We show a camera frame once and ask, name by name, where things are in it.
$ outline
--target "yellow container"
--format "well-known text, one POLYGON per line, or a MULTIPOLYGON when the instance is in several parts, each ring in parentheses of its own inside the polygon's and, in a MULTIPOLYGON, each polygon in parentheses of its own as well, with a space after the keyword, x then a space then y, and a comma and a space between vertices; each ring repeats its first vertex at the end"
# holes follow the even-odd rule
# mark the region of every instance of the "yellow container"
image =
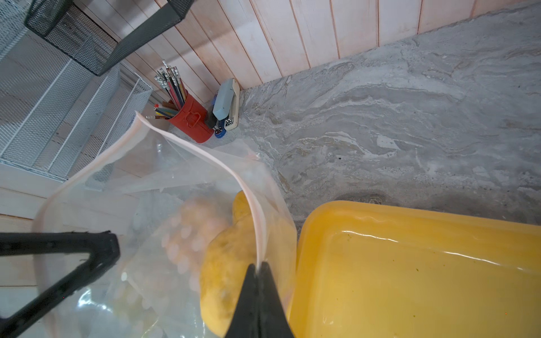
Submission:
POLYGON ((541 227, 357 202, 306 220, 303 337, 541 337, 541 227))

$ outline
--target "plastic bag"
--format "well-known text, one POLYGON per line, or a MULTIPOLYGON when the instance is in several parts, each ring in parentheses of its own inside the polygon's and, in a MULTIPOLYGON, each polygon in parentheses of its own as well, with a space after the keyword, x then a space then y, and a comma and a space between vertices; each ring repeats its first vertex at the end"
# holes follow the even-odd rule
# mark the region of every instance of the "plastic bag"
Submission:
MULTIPOLYGON (((201 317, 200 270, 212 240, 226 229, 231 235, 232 205, 241 190, 251 213, 244 224, 254 239, 230 245, 247 246, 257 266, 269 262, 286 309, 296 230, 257 159, 242 141, 207 149, 152 127, 138 114, 126 134, 65 182, 34 220, 36 232, 64 224, 121 235, 117 266, 44 318, 50 335, 215 336, 201 317)), ((36 256, 34 265, 39 291, 68 272, 62 255, 36 256)))

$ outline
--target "gray marble surface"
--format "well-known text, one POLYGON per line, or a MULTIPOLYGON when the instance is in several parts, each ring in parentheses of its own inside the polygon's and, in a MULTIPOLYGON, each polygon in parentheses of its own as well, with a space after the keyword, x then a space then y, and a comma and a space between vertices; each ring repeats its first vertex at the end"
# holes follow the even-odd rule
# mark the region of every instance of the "gray marble surface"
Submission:
POLYGON ((250 139, 298 225, 336 199, 541 224, 541 4, 263 84, 250 139))

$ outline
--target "metal mesh organizer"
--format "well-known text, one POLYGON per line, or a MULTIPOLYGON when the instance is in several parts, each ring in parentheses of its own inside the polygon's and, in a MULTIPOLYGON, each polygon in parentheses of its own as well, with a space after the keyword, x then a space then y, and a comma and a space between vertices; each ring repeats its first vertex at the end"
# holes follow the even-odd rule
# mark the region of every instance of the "metal mesh organizer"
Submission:
POLYGON ((59 181, 116 142, 152 92, 123 64, 94 76, 27 30, 0 74, 0 162, 59 181))
POLYGON ((14 0, 0 1, 0 60, 26 33, 23 20, 27 7, 28 3, 18 4, 14 0))
POLYGON ((75 62, 101 76, 115 64, 186 16, 193 0, 168 3, 117 42, 73 0, 33 0, 25 25, 75 62))

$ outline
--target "wood paneling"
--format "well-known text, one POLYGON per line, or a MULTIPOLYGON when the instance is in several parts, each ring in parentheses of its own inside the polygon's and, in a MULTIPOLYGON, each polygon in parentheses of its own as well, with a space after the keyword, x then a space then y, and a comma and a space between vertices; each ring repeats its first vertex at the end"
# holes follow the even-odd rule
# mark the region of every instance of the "wood paneling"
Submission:
POLYGON ((220 88, 220 84, 214 78, 214 75, 208 70, 207 66, 201 61, 199 56, 190 47, 188 42, 180 34, 176 27, 173 27, 163 33, 163 36, 176 49, 182 58, 190 65, 194 72, 199 76, 201 81, 207 85, 208 89, 216 93, 220 88))
POLYGON ((421 0, 379 0, 379 44, 417 34, 421 0))
POLYGON ((283 76, 310 68, 289 0, 251 0, 283 76))
POLYGON ((475 5, 473 6, 472 17, 495 11, 521 1, 523 0, 476 0, 475 5))
POLYGON ((377 0, 331 0, 340 57, 378 46, 377 0))
POLYGON ((202 0, 191 9, 201 28, 212 41, 223 60, 243 88, 261 84, 261 79, 229 23, 218 0, 202 0))
POLYGON ((0 214, 34 218, 46 198, 0 188, 0 214))
MULTIPOLYGON (((29 233, 32 220, 13 216, 0 215, 0 231, 4 233, 29 233)), ((86 231, 86 229, 64 226, 61 231, 86 231)), ((68 255, 68 269, 77 267, 81 258, 88 254, 68 255)), ((32 256, 8 256, 0 258, 0 287, 34 286, 36 277, 32 256)))
POLYGON ((311 67, 338 59, 329 0, 291 0, 311 67))
POLYGON ((470 17, 475 0, 423 0, 419 33, 470 17))
POLYGON ((219 0, 263 82, 282 77, 249 0, 219 0))
POLYGON ((59 181, 0 164, 0 188, 47 198, 55 192, 60 184, 62 183, 59 181))
MULTIPOLYGON (((197 0, 181 23, 126 61, 156 90, 155 69, 162 59, 174 63, 205 102, 231 77, 249 88, 519 1, 197 0)), ((75 3, 120 40, 167 0, 75 3)))
MULTIPOLYGON (((36 287, 2 287, 0 288, 0 317, 6 318, 28 304, 38 295, 36 287)), ((43 319, 38 320, 26 329, 20 338, 48 338, 43 319)))
POLYGON ((210 42, 191 11, 176 27, 219 83, 233 77, 229 66, 210 42))
MULTIPOLYGON (((152 16, 155 12, 158 11, 158 9, 160 9, 158 4, 154 0, 135 0, 135 3, 145 13, 147 17, 152 16)), ((201 62, 201 59, 199 59, 199 57, 193 51, 190 45, 186 42, 186 40, 184 40, 179 31, 173 27, 164 32, 162 36, 175 49, 176 53, 184 59, 184 61, 189 65, 192 71, 210 90, 210 92, 212 94, 216 93, 220 88, 220 85, 218 84, 214 76, 210 73, 210 71, 207 69, 207 67, 203 64, 203 62, 201 62)), ((186 82, 190 83, 190 87, 194 88, 195 91, 199 92, 198 88, 200 87, 200 83, 198 83, 196 79, 187 79, 186 82)), ((201 91, 202 92, 200 92, 199 96, 206 98, 208 94, 204 92, 203 88, 201 88, 201 91)))

